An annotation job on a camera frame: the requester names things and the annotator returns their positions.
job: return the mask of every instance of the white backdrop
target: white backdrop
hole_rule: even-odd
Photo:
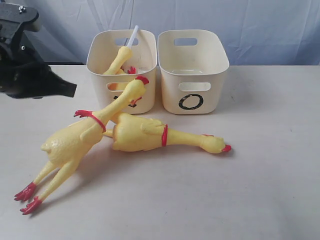
[[[173,29],[216,33],[231,65],[318,65],[320,0],[6,0],[40,13],[28,34],[50,62],[86,63],[91,42],[106,30]]]

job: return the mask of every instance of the white straw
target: white straw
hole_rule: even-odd
[[[133,33],[132,33],[132,35],[131,35],[131,37],[130,37],[130,39],[129,39],[129,41],[128,41],[128,44],[126,45],[126,46],[127,46],[128,48],[130,48],[130,49],[131,49],[132,44],[134,43],[134,40],[135,40],[135,38],[136,38],[138,28],[139,28],[139,26],[138,26],[138,25],[135,25],[135,27],[134,27],[134,29],[133,29]]]

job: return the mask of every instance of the bin handle hole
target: bin handle hole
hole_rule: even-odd
[[[175,46],[195,46],[198,40],[194,37],[182,37],[173,40]]]
[[[130,38],[127,38],[127,37],[123,37],[123,38],[116,38],[114,40],[114,43],[115,45],[117,46],[126,46],[128,44],[128,41],[129,41]],[[133,43],[132,43],[132,46],[136,46],[139,44],[139,40],[137,38],[135,38],[133,40]]]
[[[123,92],[129,82],[110,82],[105,86],[111,92]]]
[[[210,82],[182,82],[179,84],[182,92],[205,92],[211,89]]]

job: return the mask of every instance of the cream storage bin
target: cream storage bin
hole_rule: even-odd
[[[170,30],[158,36],[162,103],[173,114],[216,109],[229,60],[218,36],[207,30]]]
[[[92,84],[101,108],[114,101],[123,91],[109,90],[108,86],[114,83],[125,83],[134,79],[135,76],[148,78],[149,83],[145,86],[146,92],[142,99],[137,101],[136,106],[129,106],[123,112],[129,114],[141,114],[152,109],[155,103],[156,91],[156,66],[157,66],[157,43],[153,33],[139,29],[132,46],[133,56],[123,65],[129,69],[136,68],[136,74],[103,75],[118,54],[120,47],[126,45],[133,29],[109,30],[96,35],[92,41],[87,57],[87,69],[91,73]]]

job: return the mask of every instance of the table surface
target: table surface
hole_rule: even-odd
[[[0,239],[319,239],[319,66],[231,66],[217,109],[204,115],[165,111],[158,79],[143,116],[223,137],[233,151],[127,153],[106,137],[34,214],[22,215],[26,203],[14,195],[47,162],[41,144],[78,121],[76,110],[99,109],[86,66],[52,69],[78,84],[74,98],[0,95]]]

